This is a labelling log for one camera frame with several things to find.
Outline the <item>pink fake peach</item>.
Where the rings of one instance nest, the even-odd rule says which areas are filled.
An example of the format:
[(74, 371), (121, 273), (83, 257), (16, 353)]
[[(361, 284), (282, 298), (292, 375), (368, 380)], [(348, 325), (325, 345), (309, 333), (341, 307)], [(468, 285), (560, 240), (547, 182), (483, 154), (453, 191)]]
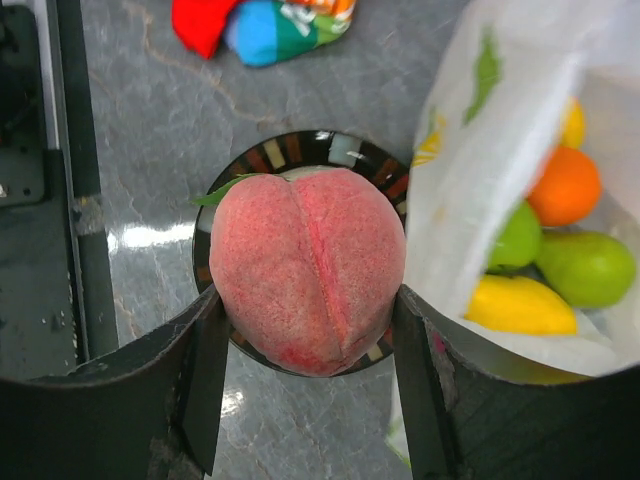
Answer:
[(270, 362), (328, 377), (387, 329), (402, 223), (365, 177), (329, 168), (241, 178), (217, 205), (209, 270), (234, 328)]

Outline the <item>fake orange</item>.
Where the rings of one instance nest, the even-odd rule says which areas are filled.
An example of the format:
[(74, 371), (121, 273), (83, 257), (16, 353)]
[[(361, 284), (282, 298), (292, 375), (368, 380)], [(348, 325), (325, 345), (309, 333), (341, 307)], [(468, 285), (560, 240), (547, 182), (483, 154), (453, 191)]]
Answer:
[(586, 218), (603, 187), (595, 163), (580, 150), (558, 146), (527, 201), (544, 227), (561, 227)]

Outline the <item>white plastic bag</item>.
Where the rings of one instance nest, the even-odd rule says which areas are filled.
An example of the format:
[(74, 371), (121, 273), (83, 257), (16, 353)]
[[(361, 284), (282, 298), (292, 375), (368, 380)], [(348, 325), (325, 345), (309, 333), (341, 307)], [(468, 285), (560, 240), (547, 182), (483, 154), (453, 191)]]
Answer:
[[(562, 232), (623, 243), (636, 278), (616, 304), (567, 303), (535, 265), (487, 270), (494, 243), (558, 147), (570, 99), (586, 120), (577, 149), (602, 195)], [(463, 12), (424, 106), (408, 187), (404, 283), (460, 327), (527, 360), (588, 378), (639, 370), (639, 5), (635, 1), (474, 1)], [(485, 274), (555, 291), (576, 335), (498, 332), (465, 319)], [(396, 375), (389, 446), (410, 466)]]

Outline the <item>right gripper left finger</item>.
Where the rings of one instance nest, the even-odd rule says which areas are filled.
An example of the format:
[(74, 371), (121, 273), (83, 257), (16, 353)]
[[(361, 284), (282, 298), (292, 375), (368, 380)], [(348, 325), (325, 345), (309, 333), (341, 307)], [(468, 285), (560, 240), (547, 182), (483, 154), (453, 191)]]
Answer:
[(228, 343), (209, 286), (169, 322), (65, 376), (2, 379), (2, 478), (211, 474)]

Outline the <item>green fake apple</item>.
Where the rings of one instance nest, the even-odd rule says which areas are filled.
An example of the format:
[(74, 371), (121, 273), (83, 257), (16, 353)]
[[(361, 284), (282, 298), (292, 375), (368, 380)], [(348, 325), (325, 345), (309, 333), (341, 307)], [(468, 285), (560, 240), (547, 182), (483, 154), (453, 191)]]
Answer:
[(511, 272), (531, 264), (538, 255), (542, 227), (527, 201), (522, 201), (498, 235), (487, 270)]

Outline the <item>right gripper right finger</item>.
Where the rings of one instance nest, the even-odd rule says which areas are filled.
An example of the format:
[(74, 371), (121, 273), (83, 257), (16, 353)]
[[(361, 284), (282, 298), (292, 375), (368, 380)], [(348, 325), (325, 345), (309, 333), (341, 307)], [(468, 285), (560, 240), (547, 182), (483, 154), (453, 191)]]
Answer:
[(416, 479), (635, 479), (639, 370), (597, 378), (513, 354), (408, 287), (392, 341)]

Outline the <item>yellow fake mango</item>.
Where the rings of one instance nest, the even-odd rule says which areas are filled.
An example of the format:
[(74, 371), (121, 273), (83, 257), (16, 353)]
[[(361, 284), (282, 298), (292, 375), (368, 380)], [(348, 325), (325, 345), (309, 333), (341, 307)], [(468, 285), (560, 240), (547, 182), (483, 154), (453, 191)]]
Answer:
[(513, 334), (576, 335), (578, 331), (573, 309), (555, 291), (524, 276), (482, 276), (465, 319)]

